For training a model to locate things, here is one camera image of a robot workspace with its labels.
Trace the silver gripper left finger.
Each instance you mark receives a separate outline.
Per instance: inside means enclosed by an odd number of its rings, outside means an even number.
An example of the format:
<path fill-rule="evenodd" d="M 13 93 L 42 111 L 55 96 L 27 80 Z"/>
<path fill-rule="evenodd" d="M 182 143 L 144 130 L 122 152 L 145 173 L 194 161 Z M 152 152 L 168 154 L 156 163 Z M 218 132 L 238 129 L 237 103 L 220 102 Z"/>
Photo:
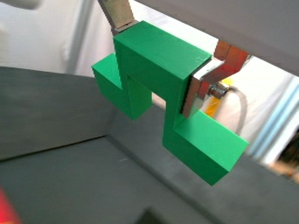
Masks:
<path fill-rule="evenodd" d="M 128 0 L 97 0 L 97 3 L 105 14 L 113 36 L 138 23 Z"/>

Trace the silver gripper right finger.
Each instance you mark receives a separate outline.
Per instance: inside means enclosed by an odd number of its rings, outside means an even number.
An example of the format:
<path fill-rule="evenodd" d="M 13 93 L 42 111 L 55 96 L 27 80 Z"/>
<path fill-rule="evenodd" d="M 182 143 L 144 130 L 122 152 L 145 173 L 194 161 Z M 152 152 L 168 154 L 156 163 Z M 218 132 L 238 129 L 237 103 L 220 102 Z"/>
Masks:
<path fill-rule="evenodd" d="M 241 49 L 224 40 L 217 42 L 209 61 L 190 76 L 181 105 L 181 114 L 185 118 L 192 116 L 209 96 L 217 99 L 224 96 L 228 88 L 220 82 L 240 71 L 246 58 L 248 53 Z"/>

